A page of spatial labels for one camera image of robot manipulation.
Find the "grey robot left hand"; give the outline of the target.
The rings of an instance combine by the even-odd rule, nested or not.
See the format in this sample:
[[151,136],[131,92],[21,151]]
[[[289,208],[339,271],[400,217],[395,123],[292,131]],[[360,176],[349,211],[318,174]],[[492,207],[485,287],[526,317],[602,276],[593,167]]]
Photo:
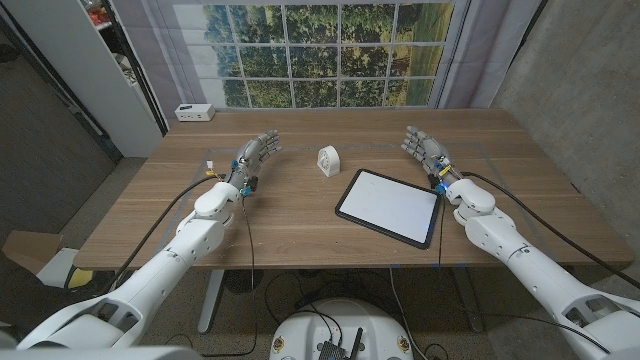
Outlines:
[[259,173],[262,164],[281,150],[279,142],[279,133],[275,129],[249,140],[238,150],[225,181],[243,193],[249,180]]

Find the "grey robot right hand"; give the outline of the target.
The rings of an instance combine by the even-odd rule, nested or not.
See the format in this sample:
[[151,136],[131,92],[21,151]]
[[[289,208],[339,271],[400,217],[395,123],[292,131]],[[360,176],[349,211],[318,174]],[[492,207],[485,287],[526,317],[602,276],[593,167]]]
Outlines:
[[421,164],[432,189],[441,187],[446,190],[463,178],[446,147],[415,126],[407,127],[401,148]]

